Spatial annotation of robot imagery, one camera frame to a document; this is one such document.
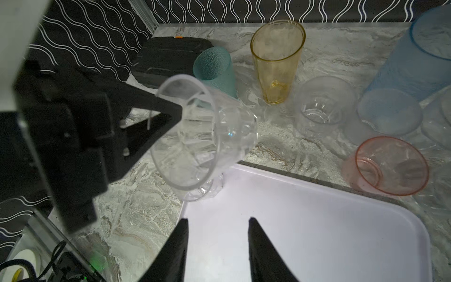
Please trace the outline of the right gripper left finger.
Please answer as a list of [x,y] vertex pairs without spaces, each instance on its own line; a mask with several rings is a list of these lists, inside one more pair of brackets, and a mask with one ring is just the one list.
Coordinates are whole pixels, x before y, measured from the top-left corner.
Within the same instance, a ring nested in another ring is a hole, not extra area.
[[181,219],[140,282],[183,282],[189,242],[189,221]]

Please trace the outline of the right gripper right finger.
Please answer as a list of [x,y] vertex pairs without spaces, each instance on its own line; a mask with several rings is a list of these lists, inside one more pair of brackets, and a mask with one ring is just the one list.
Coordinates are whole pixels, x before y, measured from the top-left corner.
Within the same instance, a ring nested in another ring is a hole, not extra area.
[[249,220],[248,241],[252,282],[298,282],[254,217]]

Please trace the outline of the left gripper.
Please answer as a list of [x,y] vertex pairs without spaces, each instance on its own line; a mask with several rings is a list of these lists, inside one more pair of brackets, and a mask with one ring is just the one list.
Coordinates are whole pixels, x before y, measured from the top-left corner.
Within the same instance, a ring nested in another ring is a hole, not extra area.
[[[44,72],[27,60],[14,88],[25,139],[70,233],[96,221],[94,198],[182,119],[181,106],[80,67]],[[129,108],[159,114],[127,126]]]

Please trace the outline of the lavender plastic tray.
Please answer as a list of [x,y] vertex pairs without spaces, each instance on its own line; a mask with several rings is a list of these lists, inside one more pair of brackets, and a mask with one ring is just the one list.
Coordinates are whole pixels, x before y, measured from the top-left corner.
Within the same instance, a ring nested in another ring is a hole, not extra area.
[[429,233],[409,210],[235,164],[217,196],[183,204],[187,282],[248,282],[255,218],[301,282],[430,282]]

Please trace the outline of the clear stemmed glass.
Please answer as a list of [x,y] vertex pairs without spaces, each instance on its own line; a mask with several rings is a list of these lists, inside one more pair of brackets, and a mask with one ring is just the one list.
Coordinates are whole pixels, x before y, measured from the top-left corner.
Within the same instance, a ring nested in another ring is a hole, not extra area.
[[150,149],[156,169],[183,202],[214,197],[224,171],[257,144],[257,116],[190,75],[172,76],[156,95],[183,109],[180,122]]

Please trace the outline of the clear plain glass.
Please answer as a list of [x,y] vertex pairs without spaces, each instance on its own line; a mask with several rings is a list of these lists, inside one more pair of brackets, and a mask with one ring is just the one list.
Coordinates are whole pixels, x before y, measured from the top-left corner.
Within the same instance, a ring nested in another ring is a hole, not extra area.
[[294,96],[294,128],[308,138],[331,136],[346,122],[357,100],[355,88],[341,78],[311,79]]

